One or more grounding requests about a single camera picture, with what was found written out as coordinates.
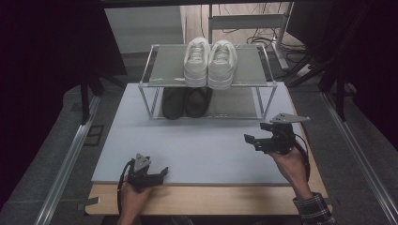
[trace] shoe lace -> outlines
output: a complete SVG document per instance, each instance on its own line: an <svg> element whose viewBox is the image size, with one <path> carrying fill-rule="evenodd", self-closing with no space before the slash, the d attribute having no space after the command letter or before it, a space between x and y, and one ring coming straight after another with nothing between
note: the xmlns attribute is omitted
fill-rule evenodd
<svg viewBox="0 0 398 225"><path fill-rule="evenodd" d="M214 59L219 63L228 62L229 51L225 45L221 46L214 54Z"/></svg>
<svg viewBox="0 0 398 225"><path fill-rule="evenodd" d="M191 46L191 55L189 60L191 61L202 61L203 60L203 50L202 44L193 44Z"/></svg>

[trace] human hand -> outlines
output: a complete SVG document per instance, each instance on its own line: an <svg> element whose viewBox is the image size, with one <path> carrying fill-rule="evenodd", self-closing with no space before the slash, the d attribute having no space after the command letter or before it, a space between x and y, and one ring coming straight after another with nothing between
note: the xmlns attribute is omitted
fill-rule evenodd
<svg viewBox="0 0 398 225"><path fill-rule="evenodd" d="M131 225L133 223L144 208L151 190L151 187L147 187L141 193L138 193L134 187L127 182L127 176L125 176L124 183L121 188L122 213L117 225Z"/></svg>
<svg viewBox="0 0 398 225"><path fill-rule="evenodd" d="M276 162L283 177L293 187L298 199L311 199L314 195L307 183L304 159L296 146L286 155L268 153Z"/></svg>

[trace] table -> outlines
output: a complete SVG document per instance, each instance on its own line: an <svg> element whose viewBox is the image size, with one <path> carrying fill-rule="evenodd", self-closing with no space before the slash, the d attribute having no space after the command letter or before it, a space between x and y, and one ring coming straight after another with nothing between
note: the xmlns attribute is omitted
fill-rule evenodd
<svg viewBox="0 0 398 225"><path fill-rule="evenodd" d="M125 104L131 104L129 91L136 87L136 84L129 84L127 94L122 98L119 106L123 108ZM284 100L278 99L278 91L285 93ZM287 88L283 83L278 83L278 89L275 94L269 117L275 113L280 113L275 108L287 106L293 113L293 103L288 96ZM303 133L301 126L295 126L296 133ZM312 173L309 185L313 191L322 193L327 198L328 193L325 190L321 176L316 167L314 158L310 152L310 163ZM94 199L94 204L85 208L89 215L117 215L116 202L117 184L94 183L90 191L89 199ZM298 211L292 203L295 197L294 191L289 186L270 186L267 185L245 185L245 186L161 186L155 187L142 211L143 215L297 215Z"/></svg>

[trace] sleeve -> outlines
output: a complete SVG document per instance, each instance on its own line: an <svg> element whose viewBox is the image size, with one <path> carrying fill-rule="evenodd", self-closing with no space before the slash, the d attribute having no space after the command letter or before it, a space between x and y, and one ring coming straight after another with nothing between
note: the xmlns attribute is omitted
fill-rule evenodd
<svg viewBox="0 0 398 225"><path fill-rule="evenodd" d="M298 209L301 220L305 225L330 225L338 224L331 215L324 198L320 193L313 193L314 197L309 200L298 200L295 198L293 203Z"/></svg>

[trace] gray floor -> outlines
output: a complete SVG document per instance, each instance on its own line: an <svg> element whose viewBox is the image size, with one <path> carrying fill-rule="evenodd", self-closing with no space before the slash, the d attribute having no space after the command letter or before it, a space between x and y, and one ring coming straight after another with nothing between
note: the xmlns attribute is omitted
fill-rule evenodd
<svg viewBox="0 0 398 225"><path fill-rule="evenodd" d="M137 82L142 75L145 58L124 55L128 76L116 76L124 82ZM275 56L269 56L275 77L283 75ZM90 179L109 132L123 90L105 80L105 93L92 128L84 141L65 190L57 205L51 224L101 224L103 217L84 212L91 189ZM353 158L341 132L333 121L327 105L317 90L319 77L298 87L290 95L299 115L310 116L304 124L314 158L333 204L333 215L340 224L390 224L374 193ZM355 106L351 97L344 101L346 123L358 140L381 182L398 202L398 152ZM82 119L80 88L65 94L64 108L42 145L37 157L15 188L0 214L0 224L33 224L53 181L61 167Z"/></svg>

